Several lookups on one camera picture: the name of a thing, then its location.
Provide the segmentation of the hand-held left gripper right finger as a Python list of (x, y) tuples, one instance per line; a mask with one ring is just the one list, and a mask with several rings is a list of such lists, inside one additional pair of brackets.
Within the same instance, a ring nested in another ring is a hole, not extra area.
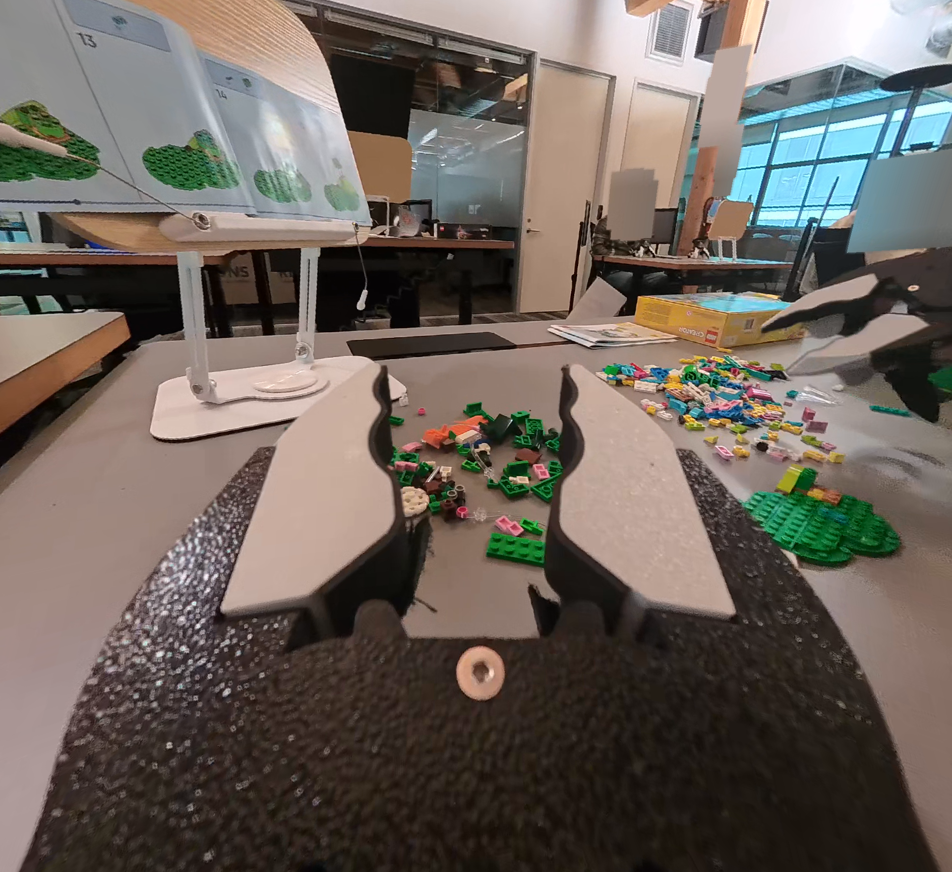
[(737, 633), (737, 607), (670, 437), (580, 365), (562, 368), (541, 637), (645, 645)]

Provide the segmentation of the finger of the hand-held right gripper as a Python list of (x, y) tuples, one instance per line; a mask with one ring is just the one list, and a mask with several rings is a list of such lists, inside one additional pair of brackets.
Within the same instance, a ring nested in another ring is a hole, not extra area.
[(863, 273), (850, 280), (819, 288), (775, 313), (762, 325), (761, 333), (774, 332), (795, 325), (806, 326), (823, 320), (839, 318), (834, 333), (858, 333), (877, 318), (875, 298), (882, 279), (874, 273)]
[(787, 371), (793, 376), (809, 376), (866, 365), (875, 352), (931, 328), (932, 324), (917, 316), (888, 313), (874, 318), (855, 334), (839, 336), (804, 353)]

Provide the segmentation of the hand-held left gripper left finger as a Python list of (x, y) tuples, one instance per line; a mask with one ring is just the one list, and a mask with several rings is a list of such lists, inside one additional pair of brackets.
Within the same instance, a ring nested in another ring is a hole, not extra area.
[(304, 618), (316, 640), (407, 640), (424, 503), (390, 469), (387, 368), (363, 366), (275, 445), (221, 600), (230, 622)]

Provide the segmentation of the small colourful lego pieces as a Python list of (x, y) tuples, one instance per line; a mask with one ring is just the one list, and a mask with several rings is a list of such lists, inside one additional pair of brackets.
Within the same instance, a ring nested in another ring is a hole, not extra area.
[(758, 454), (805, 465), (843, 464), (846, 454), (825, 438), (827, 423), (811, 407), (800, 415), (792, 390), (780, 399), (768, 384), (786, 379), (781, 365), (729, 355), (681, 358), (675, 366), (615, 362), (596, 377), (628, 395), (644, 413), (700, 438), (724, 461)]

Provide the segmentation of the green lego plate assembly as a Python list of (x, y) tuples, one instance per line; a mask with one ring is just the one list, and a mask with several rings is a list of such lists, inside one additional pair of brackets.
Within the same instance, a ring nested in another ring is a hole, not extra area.
[(770, 492), (743, 502), (746, 513), (780, 549), (819, 566), (898, 553), (901, 540), (872, 504), (817, 483), (814, 468), (791, 465)]

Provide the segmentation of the instruction book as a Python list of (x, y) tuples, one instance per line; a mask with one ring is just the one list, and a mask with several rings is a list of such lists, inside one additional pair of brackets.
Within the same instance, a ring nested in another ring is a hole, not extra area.
[(370, 225), (327, 62), (279, 0), (2, 0), (2, 207), (233, 247)]

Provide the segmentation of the yellow lego box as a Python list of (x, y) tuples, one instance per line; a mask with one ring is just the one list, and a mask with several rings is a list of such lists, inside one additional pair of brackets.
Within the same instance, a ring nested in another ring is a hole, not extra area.
[(799, 340), (801, 325), (764, 331), (764, 324), (788, 304), (759, 293), (704, 293), (639, 296), (634, 322), (721, 349), (734, 349), (767, 342)]

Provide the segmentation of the cluster of green lego parts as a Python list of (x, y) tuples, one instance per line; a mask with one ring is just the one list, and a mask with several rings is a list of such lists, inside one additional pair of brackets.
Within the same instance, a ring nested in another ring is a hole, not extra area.
[(561, 432), (527, 410), (491, 415), (470, 402), (458, 420), (398, 443), (388, 464), (406, 532), (445, 521), (487, 530), (484, 556), (542, 568), (547, 526), (519, 506), (552, 503), (565, 467)]

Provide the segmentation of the lego instruction booklet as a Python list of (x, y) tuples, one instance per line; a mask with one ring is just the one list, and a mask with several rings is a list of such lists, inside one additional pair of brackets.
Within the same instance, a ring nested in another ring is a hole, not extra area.
[(630, 321), (599, 325), (554, 323), (547, 328), (547, 332), (565, 342), (577, 344), (586, 349), (614, 349), (676, 340), (673, 334), (643, 327)]

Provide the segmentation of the white book stand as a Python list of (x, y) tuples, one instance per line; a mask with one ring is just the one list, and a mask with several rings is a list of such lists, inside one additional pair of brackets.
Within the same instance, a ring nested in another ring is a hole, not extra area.
[[(177, 212), (159, 223), (179, 245), (178, 283), (187, 347), (184, 376), (162, 382), (149, 426), (160, 441), (178, 442), (291, 422), (327, 398), (372, 361), (315, 354), (318, 264), (325, 247), (361, 248), (370, 227), (363, 201), (355, 211), (308, 218), (262, 217), (237, 212)], [(213, 372), (205, 325), (204, 266), (199, 243), (227, 249), (298, 248), (301, 252), (299, 319), (294, 355), (287, 363)]]

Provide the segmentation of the white door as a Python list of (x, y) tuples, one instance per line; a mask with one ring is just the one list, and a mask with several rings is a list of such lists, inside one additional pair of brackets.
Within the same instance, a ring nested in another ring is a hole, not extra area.
[(601, 73), (537, 64), (519, 247), (523, 313), (571, 307), (579, 227), (596, 197), (613, 82)]

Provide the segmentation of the long brown desk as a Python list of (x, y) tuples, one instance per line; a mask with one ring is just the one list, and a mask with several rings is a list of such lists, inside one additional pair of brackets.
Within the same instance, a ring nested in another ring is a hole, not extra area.
[[(433, 238), (369, 237), (360, 246), (369, 269), (391, 269), (393, 262), (369, 259), (377, 253), (414, 252), (437, 259), (449, 259), (462, 272), (459, 293), (459, 322), (472, 320), (471, 264), (476, 252), (500, 252), (514, 249), (507, 241), (459, 241)], [(122, 297), (142, 307), (146, 300), (177, 292), (173, 278), (177, 273), (175, 253), (135, 253), (103, 248), (70, 248), (52, 244), (2, 243), (1, 290), (3, 297), (23, 301), (28, 313), (42, 312), (39, 299), (54, 298), (61, 310), (72, 311), (72, 297)]]

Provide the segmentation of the cardboard sheet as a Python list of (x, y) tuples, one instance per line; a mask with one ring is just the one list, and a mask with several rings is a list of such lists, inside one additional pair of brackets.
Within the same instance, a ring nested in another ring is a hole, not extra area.
[(411, 198), (413, 149), (406, 138), (349, 131), (351, 149), (368, 200)]

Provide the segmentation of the black screen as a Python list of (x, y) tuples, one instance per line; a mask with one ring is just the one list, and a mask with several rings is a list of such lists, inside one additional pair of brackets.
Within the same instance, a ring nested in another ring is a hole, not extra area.
[(349, 132), (408, 138), (414, 70), (338, 53), (329, 70)]

